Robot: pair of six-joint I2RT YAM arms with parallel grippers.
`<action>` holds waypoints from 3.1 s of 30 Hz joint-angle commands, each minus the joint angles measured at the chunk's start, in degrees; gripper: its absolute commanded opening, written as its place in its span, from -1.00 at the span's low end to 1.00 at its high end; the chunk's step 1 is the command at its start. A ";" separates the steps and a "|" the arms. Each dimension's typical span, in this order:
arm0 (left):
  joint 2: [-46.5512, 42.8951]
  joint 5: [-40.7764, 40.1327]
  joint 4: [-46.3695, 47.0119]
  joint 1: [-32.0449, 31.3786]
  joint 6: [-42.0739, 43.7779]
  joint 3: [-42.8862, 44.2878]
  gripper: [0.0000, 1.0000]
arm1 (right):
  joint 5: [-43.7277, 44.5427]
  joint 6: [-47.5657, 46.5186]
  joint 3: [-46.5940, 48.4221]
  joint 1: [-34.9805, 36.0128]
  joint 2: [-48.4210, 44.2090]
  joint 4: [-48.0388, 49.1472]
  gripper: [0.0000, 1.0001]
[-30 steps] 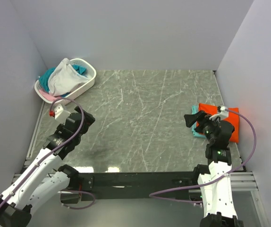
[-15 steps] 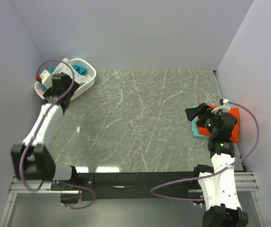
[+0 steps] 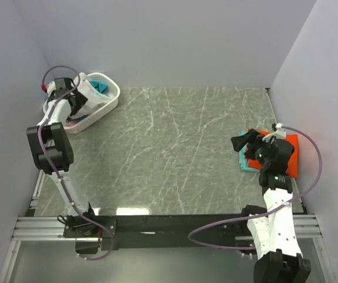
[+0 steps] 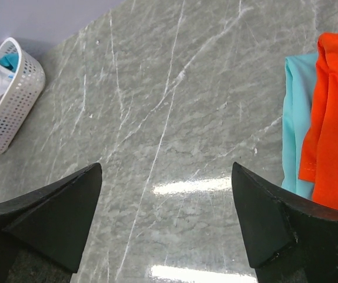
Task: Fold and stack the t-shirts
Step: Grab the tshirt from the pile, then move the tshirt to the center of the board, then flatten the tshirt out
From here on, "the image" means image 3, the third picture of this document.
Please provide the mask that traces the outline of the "white t shirt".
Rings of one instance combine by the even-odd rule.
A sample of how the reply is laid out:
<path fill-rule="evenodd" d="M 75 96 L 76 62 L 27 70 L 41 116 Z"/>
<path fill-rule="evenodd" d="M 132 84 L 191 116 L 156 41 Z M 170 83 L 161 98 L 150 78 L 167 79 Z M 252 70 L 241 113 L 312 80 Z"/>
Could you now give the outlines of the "white t shirt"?
<path fill-rule="evenodd" d="M 79 73 L 80 84 L 77 90 L 88 100 L 76 114 L 70 115 L 72 119 L 82 116 L 89 116 L 100 107 L 110 102 L 111 98 L 105 94 L 99 93 L 91 84 L 89 77 L 85 73 Z"/>

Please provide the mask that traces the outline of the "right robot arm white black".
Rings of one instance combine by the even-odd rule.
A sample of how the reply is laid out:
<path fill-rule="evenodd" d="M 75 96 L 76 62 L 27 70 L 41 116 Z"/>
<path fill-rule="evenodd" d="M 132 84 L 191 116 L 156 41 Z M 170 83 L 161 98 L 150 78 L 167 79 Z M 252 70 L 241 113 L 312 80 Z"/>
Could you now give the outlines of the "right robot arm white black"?
<path fill-rule="evenodd" d="M 232 137 L 235 151 L 245 150 L 245 157 L 260 166 L 259 184 L 265 208 L 246 206 L 239 220 L 245 235 L 252 235 L 257 262 L 254 282 L 306 282 L 312 267 L 303 257 L 294 228 L 293 187 L 287 174 L 294 146 L 284 137 L 263 135 L 255 129 Z"/>

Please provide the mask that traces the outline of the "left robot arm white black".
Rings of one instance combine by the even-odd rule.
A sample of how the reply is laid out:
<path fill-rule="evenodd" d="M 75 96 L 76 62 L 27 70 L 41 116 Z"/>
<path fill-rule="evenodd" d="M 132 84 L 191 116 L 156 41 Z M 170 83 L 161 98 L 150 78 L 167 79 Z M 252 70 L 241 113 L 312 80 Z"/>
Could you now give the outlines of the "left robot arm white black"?
<path fill-rule="evenodd" d="M 36 167 L 56 184 L 66 205 L 65 225 L 78 229 L 86 237 L 97 233 L 94 211 L 75 181 L 71 165 L 74 152 L 65 132 L 67 118 L 86 102 L 70 78 L 54 80 L 55 90 L 49 95 L 47 111 L 42 120 L 26 130 Z"/>

